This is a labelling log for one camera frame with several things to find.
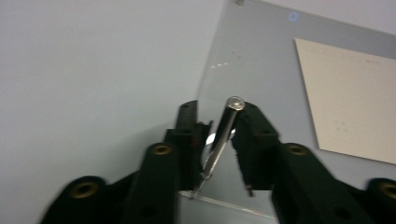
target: black plastic part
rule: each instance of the black plastic part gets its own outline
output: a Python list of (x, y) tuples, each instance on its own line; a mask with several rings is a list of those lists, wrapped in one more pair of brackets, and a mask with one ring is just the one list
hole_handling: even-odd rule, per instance
[(396, 181), (372, 179), (366, 190), (344, 186), (375, 223), (396, 223)]
[(308, 148), (284, 144), (275, 159), (272, 199), (280, 223), (374, 223)]
[(260, 109), (246, 102), (236, 123), (233, 148), (247, 186), (271, 189), (274, 184), (274, 150), (280, 144), (278, 133)]
[(181, 105), (175, 129), (166, 132), (164, 142), (179, 149), (180, 190), (193, 190), (201, 182), (201, 155), (211, 123), (197, 123), (198, 102)]
[(122, 224), (177, 223), (178, 150), (168, 143), (146, 151), (125, 202)]
[(66, 186), (50, 206), (41, 224), (101, 223), (101, 217), (98, 214), (104, 210), (102, 200), (105, 195), (105, 187), (106, 183), (100, 177), (84, 176), (76, 179)]
[(129, 194), (131, 184), (137, 177), (138, 172), (125, 176), (112, 185), (106, 186), (106, 194), (102, 200), (103, 212), (98, 214), (102, 224), (120, 223), (124, 212), (125, 199)]

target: screw hole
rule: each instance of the screw hole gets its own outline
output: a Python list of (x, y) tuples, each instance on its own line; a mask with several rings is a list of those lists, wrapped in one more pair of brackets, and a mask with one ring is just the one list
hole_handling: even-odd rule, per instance
[(154, 154), (156, 155), (166, 155), (172, 151), (172, 148), (167, 146), (157, 146), (154, 148)]
[(146, 206), (140, 210), (140, 216), (143, 218), (151, 218), (157, 215), (157, 209), (154, 206)]
[(334, 213), (342, 219), (350, 219), (352, 217), (352, 215), (345, 208), (341, 207), (335, 208)]
[(99, 190), (99, 185), (94, 182), (84, 182), (70, 189), (70, 197), (76, 199), (88, 198)]
[(381, 183), (379, 188), (383, 193), (388, 195), (392, 199), (396, 199), (396, 185), (391, 183)]
[(290, 151), (290, 153), (292, 153), (294, 155), (297, 155), (297, 156), (303, 156), (303, 155), (306, 155), (308, 153), (306, 148), (297, 147), (297, 146), (289, 147), (289, 151)]

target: white card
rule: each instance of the white card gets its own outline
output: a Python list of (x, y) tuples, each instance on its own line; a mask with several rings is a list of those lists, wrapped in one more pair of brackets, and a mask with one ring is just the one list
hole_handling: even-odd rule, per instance
[(295, 42), (319, 147), (396, 163), (396, 60)]

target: gray background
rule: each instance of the gray background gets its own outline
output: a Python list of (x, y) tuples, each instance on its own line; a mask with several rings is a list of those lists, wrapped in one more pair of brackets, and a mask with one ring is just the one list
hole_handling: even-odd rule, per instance
[[(0, 223), (37, 223), (79, 176), (134, 171), (177, 107), (197, 98), (225, 2), (1, 1)], [(391, 0), (271, 2), (396, 34)], [(250, 217), (183, 206), (184, 223)]]

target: silver pen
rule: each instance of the silver pen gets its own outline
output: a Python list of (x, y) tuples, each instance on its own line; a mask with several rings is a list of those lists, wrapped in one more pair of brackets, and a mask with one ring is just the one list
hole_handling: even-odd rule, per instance
[(198, 194), (204, 183), (212, 177), (213, 171), (215, 170), (221, 153), (227, 146), (231, 131), (233, 130), (233, 126), (237, 121), (238, 114), (244, 109), (244, 107), (244, 100), (237, 96), (230, 97), (227, 100), (227, 104), (221, 116), (219, 127), (216, 131), (210, 154), (205, 161), (204, 171), (202, 173), (203, 180), (201, 181), (198, 188), (191, 192), (192, 199)]

